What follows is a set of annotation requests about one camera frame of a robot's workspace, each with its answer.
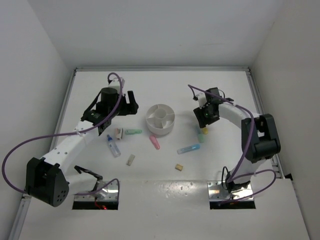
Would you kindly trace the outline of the yellow highlighter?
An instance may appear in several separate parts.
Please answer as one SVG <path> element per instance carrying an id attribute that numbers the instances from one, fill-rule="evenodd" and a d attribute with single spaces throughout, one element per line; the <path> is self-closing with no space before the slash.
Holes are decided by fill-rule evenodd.
<path id="1" fill-rule="evenodd" d="M 209 130 L 207 127 L 202 128 L 201 131 L 204 135 L 207 135 L 209 133 Z"/>

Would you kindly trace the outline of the blue highlighter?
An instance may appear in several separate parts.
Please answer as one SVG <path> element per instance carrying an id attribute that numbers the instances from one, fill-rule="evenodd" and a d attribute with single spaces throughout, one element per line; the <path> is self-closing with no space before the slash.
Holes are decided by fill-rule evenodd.
<path id="1" fill-rule="evenodd" d="M 185 154 L 185 153 L 192 152 L 195 150 L 199 150 L 200 147 L 201 147 L 200 144 L 193 144 L 190 146 L 186 146 L 186 147 L 178 149 L 177 154 L 180 155 L 180 154 Z"/>

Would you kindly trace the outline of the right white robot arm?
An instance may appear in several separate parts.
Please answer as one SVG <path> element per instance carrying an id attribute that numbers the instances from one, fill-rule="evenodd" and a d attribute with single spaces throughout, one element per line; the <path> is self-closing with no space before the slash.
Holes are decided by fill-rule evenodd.
<path id="1" fill-rule="evenodd" d="M 253 113 L 237 104 L 231 98 L 225 98 L 217 87 L 200 90 L 193 95 L 198 107 L 193 113 L 201 129 L 225 119 L 241 131 L 242 155 L 227 174 L 222 175 L 222 187 L 228 192 L 247 187 L 254 175 L 261 173 L 259 167 L 281 151 L 281 143 L 271 114 Z"/>

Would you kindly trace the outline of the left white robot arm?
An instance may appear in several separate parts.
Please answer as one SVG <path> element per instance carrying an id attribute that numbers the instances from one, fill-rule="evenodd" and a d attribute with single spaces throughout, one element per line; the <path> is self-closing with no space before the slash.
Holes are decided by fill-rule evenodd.
<path id="1" fill-rule="evenodd" d="M 103 177 L 76 165 L 76 174 L 67 175 L 69 167 L 82 150 L 106 130 L 116 116 L 135 115 L 139 105 L 132 90 L 122 94 L 114 87 L 104 87 L 84 111 L 71 135 L 40 159 L 32 158 L 26 166 L 25 191 L 28 195 L 58 207 L 68 195 L 93 195 Z"/>

